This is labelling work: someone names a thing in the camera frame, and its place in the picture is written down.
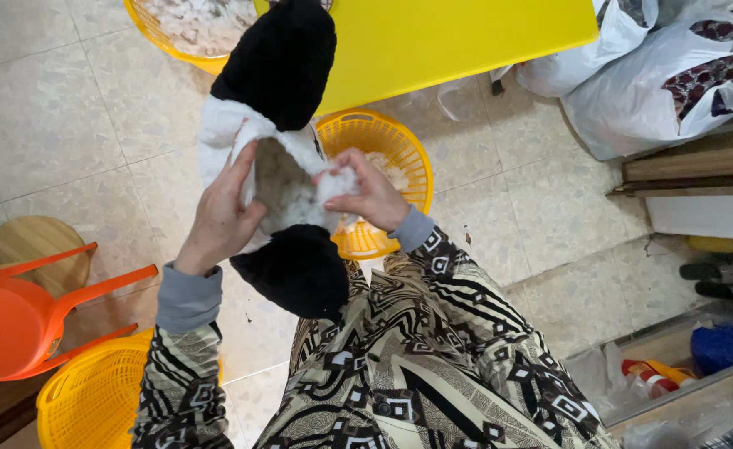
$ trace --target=yellow plastic basket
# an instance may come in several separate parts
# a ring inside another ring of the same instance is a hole
[[[222,56],[205,57],[205,56],[194,56],[192,54],[185,54],[178,51],[169,38],[161,32],[160,22],[157,18],[153,17],[148,13],[147,8],[144,7],[146,0],[123,0],[125,9],[128,10],[128,14],[131,16],[131,20],[139,28],[154,46],[164,50],[167,54],[179,59],[181,61],[189,62],[197,67],[207,71],[212,75],[219,75],[222,72],[222,67],[225,67],[228,56],[224,54]]]
[[[37,397],[43,449],[128,449],[153,329],[99,344],[67,362]]]
[[[323,118],[316,129],[329,158],[351,147],[364,153],[383,153],[389,164],[401,168],[409,180],[402,196],[422,212],[430,211],[430,161],[419,139],[400,122],[370,109],[355,108]],[[400,249],[399,242],[363,222],[355,224],[350,232],[339,229],[331,240],[338,245],[338,254],[351,260],[373,259]]]

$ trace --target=yellow tabletop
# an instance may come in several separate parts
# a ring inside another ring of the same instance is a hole
[[[254,0],[259,15],[267,0]],[[338,46],[317,115],[581,46],[591,0],[333,0]]]

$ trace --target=patterned jacket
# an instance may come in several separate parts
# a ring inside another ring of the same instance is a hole
[[[254,447],[619,447],[541,333],[440,229],[427,231],[404,260],[386,261],[391,274],[375,271],[371,285],[350,275],[341,322],[299,322],[280,408]],[[132,447],[232,447],[217,384],[222,332],[165,326]]]

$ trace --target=stool leg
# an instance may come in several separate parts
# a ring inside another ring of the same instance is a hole
[[[9,267],[7,269],[0,269],[0,279],[5,279],[6,277],[16,276],[26,271],[38,269],[40,267],[44,267],[47,264],[52,264],[53,262],[57,262],[59,260],[66,259],[68,257],[72,257],[72,256],[75,256],[76,254],[81,254],[84,251],[88,251],[88,250],[95,249],[95,248],[97,248],[97,243],[92,242],[90,244],[86,244],[82,246],[81,248],[71,249],[69,251],[61,252],[59,254],[54,254],[52,256],[42,257],[42,259],[31,260],[30,262],[23,262],[21,264]]]
[[[5,380],[20,380],[20,379],[26,379],[31,376],[44,373],[52,368],[55,368],[62,363],[72,359],[72,357],[75,357],[78,354],[81,354],[82,352],[86,351],[87,349],[92,348],[93,346],[97,346],[98,344],[112,340],[112,338],[117,338],[118,336],[121,336],[125,332],[131,332],[133,330],[136,330],[136,328],[139,327],[139,324],[133,323],[130,326],[126,326],[122,329],[117,329],[116,331],[106,334],[102,336],[101,338],[95,339],[90,341],[89,343],[83,344],[79,346],[78,348],[72,349],[72,351],[68,351],[63,353],[62,355],[59,355],[58,357],[53,357],[52,359],[45,360],[42,363],[39,363],[37,366],[31,368],[28,371],[18,373],[15,375],[10,375],[9,377],[5,377],[3,379],[0,379],[1,381]]]
[[[56,306],[51,315],[50,322],[61,322],[64,317],[67,316],[67,312],[84,301],[92,300],[98,296],[157,274],[159,274],[159,270],[155,265],[150,265],[149,267],[131,271],[130,273],[123,274],[122,276],[112,277],[112,279],[107,281],[98,282],[97,284],[84,287],[81,290],[67,293],[56,301]]]

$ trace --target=floor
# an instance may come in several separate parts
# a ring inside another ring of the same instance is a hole
[[[212,80],[152,46],[119,0],[0,0],[0,224],[47,215],[98,242],[90,283],[172,260],[201,193],[194,142]],[[487,74],[463,79],[448,98],[459,121],[443,114],[438,87],[366,106],[421,139],[431,216],[557,355],[693,307],[676,274],[691,258],[681,240],[650,240],[637,200],[604,197],[618,166],[580,147],[557,101],[504,81],[497,98]],[[249,447],[278,406],[297,319],[225,274],[230,435]],[[159,282],[82,304],[62,348],[152,326]],[[4,447],[35,447],[33,435],[27,427]]]

